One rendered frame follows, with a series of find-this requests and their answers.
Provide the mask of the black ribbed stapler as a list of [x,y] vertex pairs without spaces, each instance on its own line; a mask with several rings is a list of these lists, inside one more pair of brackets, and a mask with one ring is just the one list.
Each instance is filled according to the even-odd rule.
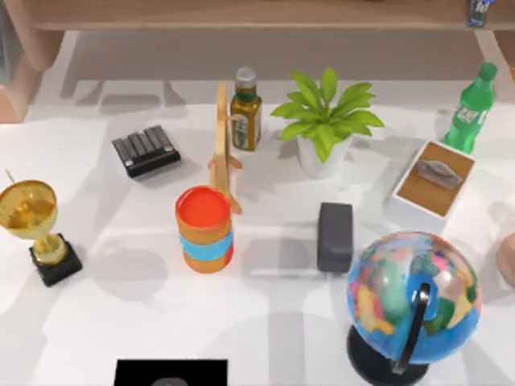
[[113,139],[112,145],[131,179],[181,161],[179,151],[161,125]]

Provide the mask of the gold trophy on black base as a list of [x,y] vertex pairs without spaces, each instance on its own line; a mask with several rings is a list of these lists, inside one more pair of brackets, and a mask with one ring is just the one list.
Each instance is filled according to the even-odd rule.
[[16,180],[7,171],[10,185],[0,192],[0,227],[20,240],[29,240],[29,254],[41,281],[52,287],[83,265],[64,235],[54,232],[59,209],[51,185],[38,179]]

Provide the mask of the wooden stand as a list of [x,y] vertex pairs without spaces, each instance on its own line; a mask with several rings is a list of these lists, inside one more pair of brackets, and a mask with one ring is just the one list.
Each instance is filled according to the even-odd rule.
[[231,168],[240,170],[242,163],[230,154],[229,123],[237,117],[229,114],[225,83],[219,83],[216,93],[215,151],[208,163],[209,184],[220,191],[229,201],[232,211],[242,214],[243,210],[231,193]]

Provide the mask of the orange and blue can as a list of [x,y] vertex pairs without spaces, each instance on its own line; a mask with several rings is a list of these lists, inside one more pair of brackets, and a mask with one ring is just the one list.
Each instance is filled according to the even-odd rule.
[[216,188],[188,188],[175,201],[183,258],[198,273],[215,273],[233,257],[232,209]]

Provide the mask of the salmon-coloured round object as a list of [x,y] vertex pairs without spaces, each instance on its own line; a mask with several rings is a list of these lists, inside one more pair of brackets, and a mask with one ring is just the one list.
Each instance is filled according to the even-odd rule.
[[496,251],[496,266],[506,283],[515,289],[515,232],[500,243]]

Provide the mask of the black square panel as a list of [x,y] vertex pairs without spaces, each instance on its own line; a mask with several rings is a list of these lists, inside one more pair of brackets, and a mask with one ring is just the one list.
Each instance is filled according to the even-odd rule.
[[113,386],[229,386],[227,359],[119,359]]

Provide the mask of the colourful globe on black stand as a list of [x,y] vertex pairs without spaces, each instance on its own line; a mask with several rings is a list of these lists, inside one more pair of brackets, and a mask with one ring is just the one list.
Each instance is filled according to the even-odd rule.
[[415,386],[471,338],[482,299],[455,246],[427,232],[394,232],[354,258],[347,304],[355,371],[372,386]]

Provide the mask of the olive oil bottle grey cap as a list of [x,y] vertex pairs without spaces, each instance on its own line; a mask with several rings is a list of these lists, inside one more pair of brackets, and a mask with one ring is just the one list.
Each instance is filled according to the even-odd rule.
[[239,150],[253,152],[262,134],[262,98],[257,91],[257,74],[250,67],[237,70],[235,93],[230,105],[232,142]]

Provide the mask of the green plant in white pot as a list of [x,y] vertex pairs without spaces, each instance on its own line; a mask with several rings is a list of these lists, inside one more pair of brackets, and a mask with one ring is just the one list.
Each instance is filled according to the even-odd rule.
[[299,162],[313,178],[332,177],[349,148],[352,137],[370,137],[371,128],[383,128],[384,122],[370,110],[372,83],[360,81],[337,93],[338,77],[326,68],[320,81],[301,71],[290,72],[297,90],[287,94],[288,102],[270,114],[289,124],[279,139],[296,140]]

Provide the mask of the green bottle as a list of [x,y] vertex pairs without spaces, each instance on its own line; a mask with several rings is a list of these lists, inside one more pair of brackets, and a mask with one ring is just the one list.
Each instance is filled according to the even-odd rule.
[[476,137],[494,103],[494,80],[497,67],[492,62],[480,65],[476,78],[461,92],[451,125],[443,142],[445,145],[470,154]]

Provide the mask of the dark grey block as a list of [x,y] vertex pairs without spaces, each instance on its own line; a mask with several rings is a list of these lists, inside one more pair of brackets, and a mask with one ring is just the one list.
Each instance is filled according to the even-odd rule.
[[354,253],[351,204],[320,205],[317,232],[317,266],[322,272],[347,273]]

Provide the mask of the blue and white can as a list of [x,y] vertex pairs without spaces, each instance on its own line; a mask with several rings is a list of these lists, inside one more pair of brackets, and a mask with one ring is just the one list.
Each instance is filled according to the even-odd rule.
[[490,6],[495,0],[468,0],[467,25],[469,27],[483,27]]

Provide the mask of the wooden shelf unit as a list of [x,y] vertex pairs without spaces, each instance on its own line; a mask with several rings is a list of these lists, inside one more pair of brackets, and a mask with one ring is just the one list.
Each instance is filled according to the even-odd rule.
[[186,28],[463,30],[466,0],[3,0],[23,60],[0,86],[0,122],[26,115],[65,31]]

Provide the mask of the white box with wooden top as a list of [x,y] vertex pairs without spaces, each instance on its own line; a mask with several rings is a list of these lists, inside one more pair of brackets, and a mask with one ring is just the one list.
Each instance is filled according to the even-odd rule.
[[436,223],[446,221],[475,163],[441,142],[425,142],[393,189],[391,207],[407,220],[426,216]]

